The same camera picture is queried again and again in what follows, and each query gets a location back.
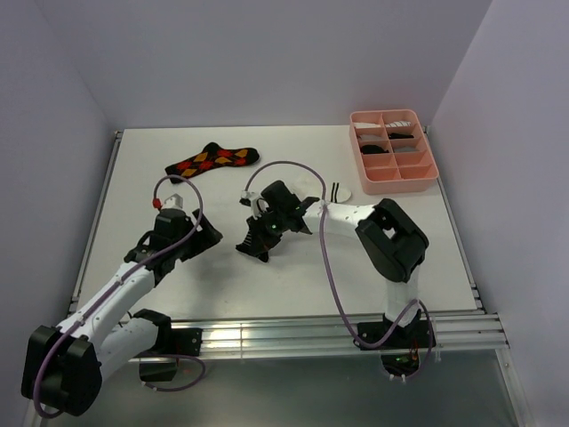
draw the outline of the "wire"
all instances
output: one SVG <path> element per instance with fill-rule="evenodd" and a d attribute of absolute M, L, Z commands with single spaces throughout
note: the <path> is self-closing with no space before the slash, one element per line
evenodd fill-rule
<path fill-rule="evenodd" d="M 172 178 L 186 182 L 192 188 L 192 190 L 194 190 L 196 193 L 197 203 L 199 204 L 199 211 L 197 214 L 196 223 L 194 224 L 194 227 L 192 227 L 192 230 L 190 230 L 186 236 L 184 236 L 183 238 L 178 240 L 176 243 L 174 243 L 170 246 L 167 246 L 166 248 L 162 249 L 161 251 L 156 252 L 155 254 L 150 255 L 148 258 L 139 262 L 138 264 L 136 264 L 132 268 L 130 268 L 128 271 L 126 271 L 125 274 L 120 279 L 118 279 L 112 286 L 110 286 L 109 289 L 107 289 L 107 291 L 103 295 L 101 295 L 100 298 L 97 299 L 97 301 L 95 301 L 93 303 L 93 305 L 84 313 L 84 315 L 77 322 L 75 322 L 72 326 L 70 326 L 69 329 L 49 349 L 49 351 L 45 355 L 45 358 L 42 362 L 42 365 L 40 366 L 39 370 L 37 371 L 36 380 L 34 382 L 34 390 L 32 393 L 32 399 L 34 400 L 34 408 L 36 409 L 37 413 L 42 418 L 53 419 L 53 418 L 55 418 L 55 417 L 57 417 L 63 413 L 63 411 L 58 411 L 58 412 L 55 412 L 53 414 L 45 412 L 44 409 L 42 408 L 42 405 L 40 402 L 41 384 L 42 384 L 42 381 L 44 379 L 45 371 L 47 370 L 47 367 L 49 366 L 50 362 L 52 361 L 53 356 L 55 356 L 55 354 L 57 353 L 57 350 L 59 349 L 59 347 L 81 325 L 83 325 L 84 322 L 90 316 L 92 316 L 93 313 L 95 313 L 95 311 L 97 311 L 100 308 L 100 306 L 118 289 L 118 287 L 121 286 L 122 283 L 125 282 L 126 279 L 128 279 L 134 272 L 138 271 L 139 269 L 141 269 L 145 265 L 149 264 L 150 262 L 153 262 L 156 258 L 158 258 L 164 254 L 167 254 L 168 252 L 172 251 L 173 249 L 177 248 L 178 246 L 181 246 L 184 243 L 186 243 L 188 241 L 188 239 L 191 238 L 192 235 L 196 232 L 197 227 L 199 226 L 200 222 L 202 221 L 202 218 L 204 216 L 204 200 L 202 199 L 202 195 L 200 194 L 196 185 L 194 185 L 193 182 L 190 182 L 189 179 L 187 179 L 187 178 L 184 178 L 184 177 L 178 176 L 178 175 L 166 175 L 165 177 L 161 178 L 156 183 L 156 186 L 154 187 L 154 190 L 153 190 L 153 198 L 154 199 L 157 198 L 157 193 L 158 193 L 158 189 L 160 188 L 160 185 L 164 181 L 170 180 Z"/>
<path fill-rule="evenodd" d="M 249 187 L 251 186 L 252 180 L 259 174 L 260 171 L 262 171 L 263 169 L 266 169 L 267 167 L 272 166 L 272 165 L 296 165 L 296 166 L 299 166 L 299 167 L 306 169 L 307 171 L 311 172 L 314 176 L 316 176 L 318 178 L 318 180 L 322 184 L 322 199 L 323 199 L 323 201 L 325 200 L 326 184 L 325 184 L 322 176 L 309 166 L 303 165 L 302 163 L 292 162 L 292 161 L 288 161 L 288 160 L 279 160 L 276 162 L 270 162 L 270 163 L 267 163 L 266 165 L 264 165 L 263 167 L 260 167 L 259 169 L 257 169 L 257 171 L 255 171 L 255 173 L 253 175 L 251 175 L 251 178 L 249 178 L 249 181 L 245 185 L 245 191 L 247 191 L 249 189 Z M 330 266 L 330 259 L 328 258 L 328 251 L 326 250 L 326 243 L 325 243 L 324 234 L 325 234 L 325 218 L 326 218 L 327 212 L 328 212 L 328 207 L 327 207 L 326 202 L 324 202 L 323 208 L 322 208 L 322 215 L 320 216 L 320 223 L 319 223 L 319 227 L 318 227 L 318 234 L 320 235 L 319 236 L 320 249 L 322 250 L 322 258 L 324 260 L 326 276 L 328 277 L 328 283 L 330 284 L 330 289 L 332 291 L 334 302 L 336 303 L 336 308 L 338 309 L 338 312 L 340 313 L 341 320 L 344 323 L 344 325 L 346 326 L 346 328 L 348 329 L 348 332 L 352 335 L 355 342 L 360 347 L 364 347 L 364 348 L 370 349 L 370 350 L 377 350 L 382 346 L 383 343 L 385 343 L 389 339 L 391 334 L 393 334 L 397 325 L 399 324 L 399 322 L 401 321 L 403 316 L 407 313 L 407 311 L 409 311 L 414 305 L 419 304 L 423 308 L 423 311 L 425 312 L 425 317 L 427 318 L 427 323 L 429 324 L 429 347 L 427 349 L 427 354 L 425 355 L 425 362 L 426 362 L 429 359 L 430 354 L 433 350 L 433 334 L 434 334 L 434 332 L 433 332 L 433 326 L 432 326 L 431 321 L 430 321 L 429 311 L 427 310 L 427 307 L 425 307 L 425 304 L 423 304 L 423 302 L 421 300 L 414 299 L 414 300 L 409 301 L 409 303 L 401 311 L 399 316 L 397 316 L 397 318 L 395 319 L 393 324 L 389 327 L 389 329 L 385 333 L 385 335 L 383 335 L 378 342 L 373 342 L 373 343 L 365 342 L 364 340 L 362 340 L 357 335 L 356 330 L 354 330 L 353 326 L 349 323 L 348 316 L 346 315 L 346 312 L 344 311 L 344 308 L 341 305 L 340 297 L 338 295 L 338 289 L 336 288 L 336 284 L 334 282 L 334 277 L 332 274 L 332 267 Z M 420 364 L 417 371 L 415 371 L 411 375 L 408 375 L 406 377 L 406 379 L 409 379 L 409 378 L 416 376 L 422 370 L 422 366 L 423 366 L 423 364 Z"/>
<path fill-rule="evenodd" d="M 156 357 L 156 354 L 149 354 L 149 353 L 144 353 L 142 355 L 142 357 L 144 356 L 150 356 L 150 357 Z M 185 385 L 181 385 L 180 387 L 172 387 L 171 389 L 166 389 L 164 387 L 156 387 L 154 384 L 150 384 L 150 383 L 144 383 L 145 387 L 148 387 L 149 389 L 152 389 L 153 391 L 163 391 L 163 392 L 174 392 L 174 391 L 183 391 L 183 390 L 187 390 L 190 387 L 193 387 L 194 385 L 196 385 L 197 383 L 199 383 L 205 376 L 205 363 L 203 360 L 196 358 L 194 356 L 188 356 L 185 354 L 161 354 L 158 357 L 160 358 L 171 358 L 171 359 L 185 359 L 185 360 L 190 360 L 192 362 L 196 362 L 201 368 L 201 372 L 199 373 L 199 375 L 197 376 L 197 378 L 192 381 L 191 383 L 185 384 Z"/>

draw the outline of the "purple cable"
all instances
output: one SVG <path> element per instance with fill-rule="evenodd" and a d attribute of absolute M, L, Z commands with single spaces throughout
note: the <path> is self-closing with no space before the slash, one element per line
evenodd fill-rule
<path fill-rule="evenodd" d="M 188 241 L 189 238 L 192 237 L 192 235 L 196 232 L 197 227 L 199 225 L 199 223 L 202 221 L 202 218 L 204 216 L 204 200 L 202 199 L 202 195 L 200 194 L 199 190 L 197 189 L 196 185 L 194 185 L 193 182 L 190 182 L 187 178 L 184 178 L 182 176 L 178 176 L 178 175 L 166 175 L 165 177 L 161 178 L 160 181 L 158 181 L 156 183 L 156 186 L 154 187 L 154 191 L 153 191 L 153 198 L 157 198 L 157 193 L 158 193 L 158 188 L 160 187 L 160 185 L 162 184 L 162 182 L 169 180 L 169 179 L 176 179 L 179 181 L 184 181 L 186 182 L 191 188 L 192 190 L 194 190 L 196 192 L 196 196 L 197 196 L 197 203 L 199 204 L 199 212 L 197 214 L 197 218 L 196 218 L 196 223 L 194 224 L 194 227 L 192 227 L 192 230 L 189 231 L 189 233 L 184 236 L 183 238 L 181 238 L 179 241 L 177 241 L 176 243 L 167 246 L 166 248 L 162 249 L 161 251 L 156 252 L 155 254 L 150 255 L 147 259 L 145 259 L 142 262 L 139 262 L 138 264 L 134 265 L 132 268 L 130 268 L 128 271 L 125 272 L 125 274 L 119 279 L 117 280 L 109 289 L 107 289 L 107 291 L 100 296 L 100 298 L 95 301 L 93 303 L 93 305 L 91 306 L 91 308 L 89 310 L 87 310 L 84 315 L 83 315 L 83 322 L 85 322 L 95 311 L 97 311 L 99 309 L 99 307 L 118 289 L 118 287 L 121 286 L 121 284 L 123 284 L 125 282 L 126 279 L 128 279 L 135 271 L 141 269 L 142 267 L 144 267 L 145 265 L 147 265 L 149 262 L 154 261 L 156 258 L 158 258 L 159 256 L 162 256 L 164 254 L 167 254 L 168 252 L 172 251 L 173 249 L 175 249 L 176 247 L 183 245 L 184 243 L 186 243 Z M 48 412 L 45 412 L 42 409 L 41 406 L 41 402 L 39 400 L 39 395 L 40 395 L 40 389 L 41 389 L 41 383 L 44 379 L 44 375 L 45 375 L 45 371 L 47 370 L 48 365 L 50 364 L 50 361 L 53 359 L 53 356 L 55 355 L 55 353 L 57 352 L 58 348 L 82 325 L 81 320 L 78 320 L 77 322 L 75 322 L 56 342 L 55 344 L 50 348 L 50 350 L 47 352 L 47 354 L 45 355 L 44 361 L 42 362 L 42 365 L 40 366 L 39 370 L 37 371 L 37 376 L 36 376 L 36 381 L 34 382 L 34 390 L 33 390 L 33 394 L 32 394 L 32 398 L 34 400 L 34 408 L 36 409 L 37 413 L 42 417 L 42 418 L 47 418 L 47 419 L 51 419 L 51 418 L 55 418 L 59 415 L 62 414 L 62 411 L 58 411 L 55 412 L 53 414 L 50 414 Z M 178 359 L 188 359 L 191 358 L 190 356 L 174 356 L 175 358 Z M 191 383 L 191 385 L 183 388 L 182 390 L 185 390 L 186 388 L 191 387 L 192 385 L 195 385 L 199 380 L 201 380 L 204 377 L 205 374 L 205 364 L 204 362 L 202 362 L 201 360 L 199 360 L 200 364 L 203 367 L 203 372 L 202 374 L 200 374 L 200 376 L 197 378 L 197 380 L 193 381 Z"/>
<path fill-rule="evenodd" d="M 320 174 L 318 172 L 316 172 L 314 169 L 312 169 L 309 166 L 303 165 L 302 163 L 292 162 L 289 160 L 278 160 L 276 162 L 270 162 L 270 163 L 267 163 L 266 165 L 260 167 L 259 169 L 257 169 L 255 171 L 255 173 L 253 175 L 251 175 L 251 178 L 249 178 L 249 181 L 245 185 L 245 191 L 247 191 L 249 189 L 249 187 L 251 186 L 252 180 L 257 176 L 257 174 L 259 174 L 260 171 L 262 171 L 263 169 L 266 169 L 267 167 L 272 166 L 272 165 L 296 165 L 296 166 L 299 166 L 299 167 L 306 169 L 307 171 L 311 172 L 314 176 L 316 176 L 318 178 L 318 180 L 322 184 L 322 199 L 325 200 L 326 184 L 325 184 L 322 176 L 320 176 Z M 348 329 L 348 332 L 352 335 L 352 337 L 354 338 L 354 340 L 356 341 L 356 343 L 359 346 L 365 347 L 366 349 L 371 349 L 371 350 L 379 349 L 382 346 L 382 344 L 385 343 L 389 339 L 391 334 L 393 334 L 393 331 L 395 331 L 397 325 L 399 324 L 399 322 L 401 321 L 401 319 L 403 318 L 405 313 L 407 311 L 409 311 L 415 304 L 419 304 L 423 308 L 423 311 L 425 312 L 425 317 L 427 318 L 427 322 L 429 324 L 429 347 L 427 349 L 427 354 L 425 355 L 425 360 L 424 360 L 424 362 L 426 362 L 429 359 L 430 354 L 433 350 L 433 334 L 434 334 L 434 332 L 433 332 L 432 323 L 430 321 L 429 311 L 427 310 L 427 307 L 425 307 L 425 304 L 423 304 L 423 302 L 421 300 L 415 299 L 415 300 L 409 301 L 409 303 L 405 306 L 405 308 L 401 311 L 401 313 L 399 313 L 399 316 L 397 316 L 397 318 L 395 319 L 393 324 L 389 327 L 389 329 L 385 333 L 385 335 L 383 335 L 378 342 L 368 343 L 368 342 L 365 342 L 364 340 L 362 340 L 359 336 L 357 336 L 357 332 L 354 330 L 352 325 L 349 323 L 348 316 L 346 315 L 346 312 L 344 311 L 344 308 L 341 305 L 340 297 L 338 296 L 338 290 L 336 289 L 336 284 L 334 282 L 334 277 L 332 274 L 332 267 L 330 267 L 330 260 L 328 258 L 328 251 L 326 250 L 326 243 L 325 243 L 325 237 L 324 237 L 325 217 L 326 217 L 327 212 L 328 212 L 328 208 L 327 208 L 327 205 L 324 203 L 323 209 L 322 209 L 322 216 L 320 217 L 320 223 L 319 223 L 319 227 L 318 227 L 319 234 L 320 234 L 320 236 L 319 236 L 320 237 L 320 249 L 322 250 L 322 258 L 324 259 L 326 276 L 328 277 L 328 283 L 330 283 L 330 289 L 332 290 L 332 295 L 334 298 L 334 302 L 336 303 L 336 308 L 338 309 L 338 312 L 340 313 L 341 320 L 344 323 L 344 325 L 346 326 L 346 328 Z M 415 371 L 411 375 L 408 375 L 406 378 L 409 379 L 409 378 L 413 378 L 414 376 L 416 376 L 422 370 L 424 362 L 420 364 L 419 369 L 417 369 L 417 371 Z"/>
<path fill-rule="evenodd" d="M 149 353 L 144 353 L 142 355 L 144 356 L 149 356 L 149 357 L 153 357 L 155 358 L 156 355 L 155 354 L 149 354 Z M 161 354 L 159 356 L 160 358 L 171 358 L 171 359 L 185 359 L 185 360 L 190 360 L 192 362 L 196 362 L 197 364 L 199 364 L 199 366 L 202 368 L 202 371 L 199 373 L 199 375 L 197 376 L 197 378 L 192 381 L 191 383 L 185 384 L 185 385 L 181 385 L 180 387 L 172 387 L 171 389 L 166 389 L 163 387 L 156 387 L 154 384 L 149 384 L 149 383 L 144 383 L 145 387 L 148 387 L 149 389 L 152 389 L 153 391 L 163 391 L 163 392 L 173 392 L 173 391 L 183 391 L 183 390 L 187 390 L 190 387 L 193 387 L 194 385 L 196 385 L 197 383 L 199 383 L 205 376 L 205 363 L 203 360 L 199 359 L 199 358 L 195 358 L 194 356 L 188 356 L 185 354 Z"/>

